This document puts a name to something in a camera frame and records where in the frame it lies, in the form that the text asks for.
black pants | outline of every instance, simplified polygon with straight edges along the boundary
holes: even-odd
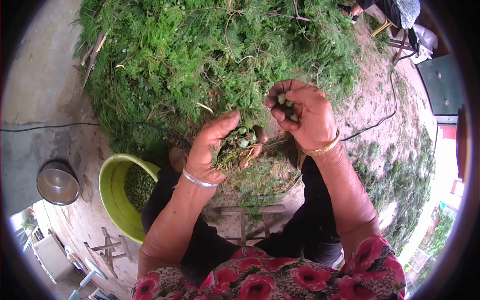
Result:
[[[384,12],[387,18],[395,24],[398,28],[402,28],[402,22],[400,20],[400,10],[395,4],[395,0],[357,0],[360,7],[365,10],[370,6],[376,4],[378,8]]]
[[[303,257],[332,266],[342,246],[336,232],[332,201],[317,165],[307,156],[302,166],[305,202],[288,221],[281,233],[272,233],[256,247],[273,257]],[[180,178],[171,169],[158,172],[158,183],[142,211],[142,225],[147,233],[160,211],[165,208]],[[185,278],[199,287],[219,264],[230,259],[240,247],[220,237],[215,227],[198,217],[192,239],[180,263]]]

metal bowl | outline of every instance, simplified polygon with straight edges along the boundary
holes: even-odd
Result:
[[[80,196],[80,184],[66,165],[52,161],[38,174],[36,188],[43,199],[55,205],[69,205]]]

person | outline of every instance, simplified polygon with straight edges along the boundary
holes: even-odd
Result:
[[[285,93],[299,116],[285,119]],[[211,147],[236,128],[240,113],[207,123],[190,155],[173,148],[172,169],[142,212],[146,237],[139,251],[134,300],[149,299],[403,299],[405,274],[382,238],[373,205],[341,143],[322,90],[296,80],[276,83],[267,107],[308,154],[301,166],[304,204],[279,233],[241,248],[200,217],[225,175],[212,170]],[[266,135],[260,132],[260,142]],[[254,154],[259,154],[261,144]],[[343,248],[345,264],[331,268]]]
[[[413,30],[413,24],[420,15],[419,0],[357,0],[352,6],[339,4],[338,8],[347,16],[351,14],[351,22],[355,24],[360,13],[374,4],[383,11],[397,28],[408,29],[408,40],[411,47],[418,52],[418,38],[415,30]]]

wooden stool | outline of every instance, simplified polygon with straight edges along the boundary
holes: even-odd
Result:
[[[248,239],[245,232],[246,220],[245,215],[248,213],[247,208],[241,207],[220,207],[220,214],[225,215],[240,215],[240,237],[239,238],[227,238],[227,240],[236,240],[237,244],[241,247],[245,247],[247,244],[247,240],[263,240],[270,236],[270,227],[268,224],[268,215],[269,214],[280,214],[285,211],[284,205],[270,205],[261,207],[258,209],[263,215],[263,222],[264,222],[264,237],[258,237],[253,239]]]
[[[408,29],[405,29],[405,32],[403,33],[403,39],[402,41],[396,40],[396,39],[390,39],[390,43],[388,43],[389,46],[399,48],[397,54],[395,55],[395,58],[393,60],[393,65],[396,66],[396,64],[401,61],[402,59],[408,58],[416,53],[416,51],[411,47],[412,45],[407,42],[407,37],[408,37]],[[406,55],[403,57],[400,57],[400,54],[402,53],[402,50],[410,50],[413,51],[412,54]]]
[[[380,25],[380,27],[378,27],[377,29],[375,29],[372,34],[370,35],[370,37],[374,37],[376,36],[377,34],[379,34],[382,30],[384,29],[387,29],[389,28],[390,26],[393,26],[395,28],[398,28],[395,24],[393,24],[392,21],[390,21],[389,18],[385,17],[385,22],[383,22],[382,25]]]
[[[123,236],[119,235],[120,241],[117,243],[112,243],[112,240],[110,239],[110,236],[108,235],[107,229],[105,227],[102,227],[102,232],[103,232],[103,236],[105,237],[105,245],[90,248],[90,246],[88,245],[88,242],[84,242],[85,247],[87,248],[88,252],[92,256],[95,264],[100,269],[104,269],[104,270],[107,269],[115,278],[118,279],[118,275],[113,270],[114,260],[122,257],[128,257],[131,263],[135,264],[136,262],[135,260],[133,260],[132,255],[128,250],[127,243],[125,242],[125,238]],[[121,246],[125,253],[112,255],[112,252],[115,252],[115,247],[117,246]],[[100,250],[105,250],[105,254],[103,254],[102,252],[100,253],[96,252]]]

silver bangle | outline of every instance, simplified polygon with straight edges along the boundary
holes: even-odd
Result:
[[[182,173],[183,173],[183,175],[185,176],[186,179],[190,180],[191,182],[195,183],[198,186],[201,186],[201,187],[204,187],[204,188],[214,188],[218,185],[218,183],[217,184],[206,183],[206,182],[203,182],[203,181],[195,178],[192,174],[190,174],[185,169],[185,167],[183,167]]]

